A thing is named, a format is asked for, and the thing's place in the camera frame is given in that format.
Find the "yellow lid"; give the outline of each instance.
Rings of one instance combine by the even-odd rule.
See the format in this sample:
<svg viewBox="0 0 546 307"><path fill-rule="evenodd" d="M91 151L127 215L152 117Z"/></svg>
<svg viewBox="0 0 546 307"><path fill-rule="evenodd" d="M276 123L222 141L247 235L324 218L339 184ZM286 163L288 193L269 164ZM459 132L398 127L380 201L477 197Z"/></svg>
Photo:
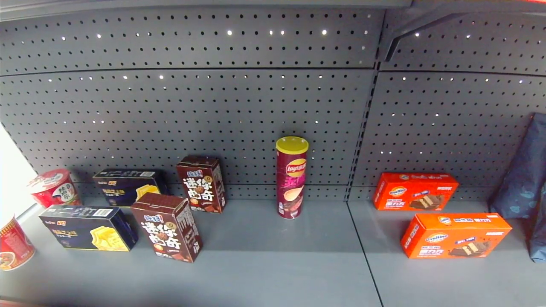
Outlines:
<svg viewBox="0 0 546 307"><path fill-rule="evenodd" d="M277 140L278 151L287 155L301 155L309 149L309 143L298 137L284 137Z"/></svg>

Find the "barcode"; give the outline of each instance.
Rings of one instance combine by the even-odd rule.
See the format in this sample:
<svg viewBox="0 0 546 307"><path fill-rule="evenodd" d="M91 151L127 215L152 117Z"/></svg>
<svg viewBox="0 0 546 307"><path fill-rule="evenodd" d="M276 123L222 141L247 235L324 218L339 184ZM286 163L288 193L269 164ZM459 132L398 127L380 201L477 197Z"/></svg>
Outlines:
<svg viewBox="0 0 546 307"><path fill-rule="evenodd" d="M93 213L93 216L108 216L113 209L98 209L97 212Z"/></svg>

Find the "lay's chip can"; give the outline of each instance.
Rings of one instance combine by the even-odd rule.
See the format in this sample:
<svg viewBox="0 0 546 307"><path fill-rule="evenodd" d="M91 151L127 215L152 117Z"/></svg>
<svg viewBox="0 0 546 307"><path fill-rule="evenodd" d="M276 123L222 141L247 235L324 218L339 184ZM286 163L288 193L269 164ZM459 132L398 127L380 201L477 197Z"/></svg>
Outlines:
<svg viewBox="0 0 546 307"><path fill-rule="evenodd" d="M309 143L299 137L284 137L276 148L278 213L292 220L301 213Z"/></svg>

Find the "cardboard box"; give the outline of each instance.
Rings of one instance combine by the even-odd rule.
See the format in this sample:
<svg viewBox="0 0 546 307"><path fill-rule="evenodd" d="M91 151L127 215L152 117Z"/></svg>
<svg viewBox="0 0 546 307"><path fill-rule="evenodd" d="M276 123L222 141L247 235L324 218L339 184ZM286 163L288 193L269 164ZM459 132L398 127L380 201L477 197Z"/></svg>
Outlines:
<svg viewBox="0 0 546 307"><path fill-rule="evenodd" d="M120 208L54 205L40 219L67 249L128 252L138 240Z"/></svg>
<svg viewBox="0 0 546 307"><path fill-rule="evenodd" d="M414 259L486 257L510 230L496 213L416 214L400 243Z"/></svg>
<svg viewBox="0 0 546 307"><path fill-rule="evenodd" d="M187 156L176 170L192 210L222 213L225 191L218 159Z"/></svg>
<svg viewBox="0 0 546 307"><path fill-rule="evenodd" d="M383 173L373 195L377 210L442 210L459 184L449 174Z"/></svg>
<svg viewBox="0 0 546 307"><path fill-rule="evenodd" d="M160 170L107 168L93 180L112 206L131 206L148 192L169 194Z"/></svg>
<svg viewBox="0 0 546 307"><path fill-rule="evenodd" d="M157 256L194 262L203 247L187 198L147 193L131 206Z"/></svg>

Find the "gray shelf surface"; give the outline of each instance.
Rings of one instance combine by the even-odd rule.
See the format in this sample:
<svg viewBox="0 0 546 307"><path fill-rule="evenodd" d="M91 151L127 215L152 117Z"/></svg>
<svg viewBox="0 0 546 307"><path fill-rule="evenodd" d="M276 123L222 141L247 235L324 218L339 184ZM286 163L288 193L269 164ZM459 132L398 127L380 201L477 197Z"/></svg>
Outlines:
<svg viewBox="0 0 546 307"><path fill-rule="evenodd" d="M539 307L546 267L529 259L519 221L486 258L408 259L400 238L415 211L377 211L349 202L383 306ZM483 202L450 202L443 212L485 212Z"/></svg>
<svg viewBox="0 0 546 307"><path fill-rule="evenodd" d="M275 209L230 200L222 215L196 212L204 247L193 264L157 257L142 232L131 252L66 250L31 216L22 227L37 254L0 272L0 296L53 306L381 306L344 202L309 200L293 221Z"/></svg>

